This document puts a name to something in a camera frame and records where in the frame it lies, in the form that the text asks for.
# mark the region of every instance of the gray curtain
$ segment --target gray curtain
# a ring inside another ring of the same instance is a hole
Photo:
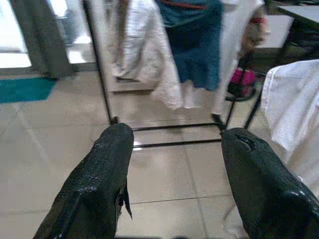
[[[57,23],[46,0],[11,0],[34,70],[50,78],[73,74]]]

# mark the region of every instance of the pink bag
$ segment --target pink bag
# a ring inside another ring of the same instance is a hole
[[[236,97],[249,96],[255,86],[256,78],[253,70],[237,68],[228,86],[228,92]]]

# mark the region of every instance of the clothing rack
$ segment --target clothing rack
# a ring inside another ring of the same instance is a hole
[[[108,95],[107,95],[107,86],[106,86],[106,79],[104,79],[104,74],[102,71],[102,65],[101,65],[101,55],[98,50],[98,42],[96,40],[96,30],[95,27],[93,26],[93,17],[92,17],[92,9],[89,3],[89,0],[83,0],[83,8],[86,14],[89,30],[91,33],[92,37],[92,44],[94,48],[94,53],[96,56],[96,63],[98,67],[98,73],[99,73],[99,80],[100,80],[100,85],[101,85],[101,90],[103,93],[103,98],[104,98],[104,103],[107,111],[107,116],[110,125],[119,123],[120,119],[118,117],[113,116],[112,110],[110,107],[110,103],[108,100]],[[232,117],[234,108],[235,108],[235,103],[236,102],[243,102],[247,101],[251,98],[254,97],[256,94],[256,90],[253,90],[253,92],[247,96],[247,97],[242,97],[242,98],[236,98],[236,97],[226,97],[226,101],[232,102],[230,111],[227,116],[227,121],[224,123],[222,119],[220,118],[219,115],[214,115],[212,114],[212,120],[214,122],[210,123],[194,123],[194,124],[178,124],[178,125],[165,125],[165,126],[153,126],[153,127],[138,127],[138,128],[133,128],[133,131],[146,131],[146,130],[159,130],[159,129],[173,129],[173,128],[187,128],[187,127],[204,127],[204,126],[215,126],[219,128],[220,133],[228,127],[228,124],[230,122],[230,119]],[[248,120],[249,122],[246,122],[245,128],[247,129],[249,127],[250,121],[252,120],[255,112],[253,115],[250,115]],[[205,139],[205,140],[191,140],[191,141],[177,141],[177,142],[165,142],[165,143],[151,143],[151,144],[142,144],[142,145],[135,145],[134,148],[150,148],[150,147],[163,147],[163,146],[178,146],[178,145],[189,145],[189,144],[199,144],[199,143],[215,143],[215,142],[221,142],[221,138],[213,138],[213,139]]]

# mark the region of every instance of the white fabric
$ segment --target white fabric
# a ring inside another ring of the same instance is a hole
[[[223,112],[228,84],[238,65],[238,53],[246,25],[263,0],[222,0],[223,18],[220,38],[220,83],[216,92],[195,89],[191,82],[182,84],[185,108],[206,107],[213,114]]]
[[[178,72],[158,6],[153,0],[130,0],[123,19],[123,3],[114,5],[110,25],[113,75],[153,85],[156,100],[173,110],[182,107]]]
[[[261,111],[282,160],[319,196],[319,60],[271,69],[266,77]]]

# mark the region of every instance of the floor mat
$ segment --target floor mat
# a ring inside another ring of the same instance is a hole
[[[44,77],[0,80],[0,104],[46,100],[55,83]]]

